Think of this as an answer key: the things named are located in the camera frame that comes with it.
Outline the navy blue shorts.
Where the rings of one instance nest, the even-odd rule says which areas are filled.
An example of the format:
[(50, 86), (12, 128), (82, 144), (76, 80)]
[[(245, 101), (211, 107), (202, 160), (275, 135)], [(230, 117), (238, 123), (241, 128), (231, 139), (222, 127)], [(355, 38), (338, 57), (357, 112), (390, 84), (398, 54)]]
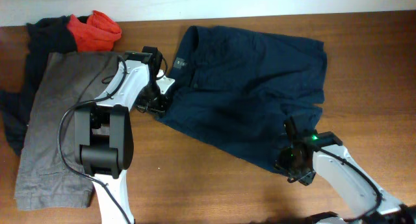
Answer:
[(191, 26), (169, 77), (165, 125), (275, 172), (283, 123), (313, 130), (322, 115), (327, 54), (310, 38)]

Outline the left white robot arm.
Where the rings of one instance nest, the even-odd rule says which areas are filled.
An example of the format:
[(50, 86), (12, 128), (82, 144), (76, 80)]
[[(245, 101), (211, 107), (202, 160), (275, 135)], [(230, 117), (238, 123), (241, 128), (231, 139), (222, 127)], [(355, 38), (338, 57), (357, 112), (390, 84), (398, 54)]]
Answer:
[(93, 182), (102, 223), (135, 222), (127, 192), (134, 153), (130, 112), (165, 114), (166, 94), (175, 82), (161, 71), (165, 62), (156, 47), (126, 52), (105, 90), (75, 107), (75, 160)]

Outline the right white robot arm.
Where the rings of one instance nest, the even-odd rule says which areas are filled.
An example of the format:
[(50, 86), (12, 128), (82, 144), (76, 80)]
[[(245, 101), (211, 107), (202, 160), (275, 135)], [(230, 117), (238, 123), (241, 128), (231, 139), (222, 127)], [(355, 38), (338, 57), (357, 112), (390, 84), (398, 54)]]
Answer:
[(332, 132), (299, 131), (295, 119), (283, 122), (290, 146), (281, 151), (275, 168), (287, 182), (308, 186), (315, 175), (325, 179), (341, 196), (355, 217), (334, 212), (309, 216), (306, 223), (412, 223), (415, 206), (405, 205), (375, 182), (352, 158)]

